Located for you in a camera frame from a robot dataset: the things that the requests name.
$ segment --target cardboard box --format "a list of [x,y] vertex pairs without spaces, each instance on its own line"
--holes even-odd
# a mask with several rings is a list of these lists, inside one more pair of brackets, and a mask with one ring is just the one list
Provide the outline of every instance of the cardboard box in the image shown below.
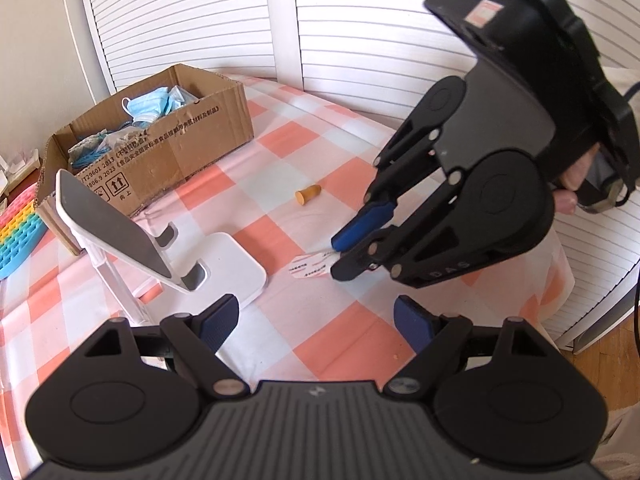
[[132,216],[223,155],[254,138],[242,83],[178,64],[139,81],[82,114],[47,141],[38,181],[36,212],[73,254],[81,248],[56,212],[56,173],[70,170],[68,150],[104,128],[116,130],[130,116],[122,99],[180,85],[201,98],[157,120],[103,155],[76,177],[121,213]]

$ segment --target pink and white tablecloth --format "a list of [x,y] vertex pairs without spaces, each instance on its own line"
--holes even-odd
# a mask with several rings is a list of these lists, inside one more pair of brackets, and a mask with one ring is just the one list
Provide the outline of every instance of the pink and white tablecloth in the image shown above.
[[[241,312],[223,347],[245,380],[358,380],[383,383],[412,351],[393,327],[399,294],[434,313],[459,312],[500,325],[521,314],[536,325],[568,296],[574,279],[552,231],[533,251],[421,290],[384,270],[350,283],[295,279],[287,264],[324,250],[362,204],[371,166],[392,131],[343,107],[274,82],[245,84],[256,139],[156,201],[138,221],[158,234],[173,221],[185,234],[224,231],[267,270],[268,286]],[[304,207],[294,192],[320,183]],[[399,202],[396,221],[438,183],[428,178]],[[116,262],[133,290],[146,277]],[[74,257],[47,232],[28,261],[0,283],[0,434],[16,478],[40,463],[24,425],[37,386],[107,318],[118,315],[88,257]]]

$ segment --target human hand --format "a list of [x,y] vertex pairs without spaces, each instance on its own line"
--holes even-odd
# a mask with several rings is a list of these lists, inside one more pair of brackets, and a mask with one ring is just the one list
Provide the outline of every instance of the human hand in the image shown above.
[[600,145],[594,144],[588,152],[560,176],[560,182],[565,189],[556,189],[554,191],[554,203],[556,204],[557,213],[574,214],[575,207],[578,205],[578,197],[574,191],[580,187],[582,181],[587,177],[591,163],[599,149]]

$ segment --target white sticker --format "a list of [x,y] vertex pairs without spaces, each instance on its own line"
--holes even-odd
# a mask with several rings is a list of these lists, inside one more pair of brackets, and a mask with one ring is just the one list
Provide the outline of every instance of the white sticker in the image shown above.
[[296,256],[289,264],[289,272],[294,278],[314,278],[327,274],[331,266],[340,259],[340,253],[323,251],[321,253]]
[[477,28],[483,28],[503,7],[501,4],[497,4],[491,0],[481,0],[480,3],[474,7],[474,10],[468,13],[465,21]]

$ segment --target orange earplug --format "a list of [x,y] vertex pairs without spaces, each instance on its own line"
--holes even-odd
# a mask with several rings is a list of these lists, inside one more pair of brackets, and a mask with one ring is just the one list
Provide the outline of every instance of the orange earplug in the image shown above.
[[309,200],[318,196],[322,191],[322,187],[318,186],[318,184],[313,184],[312,186],[307,187],[306,189],[301,189],[296,192],[296,200],[300,205],[305,205]]

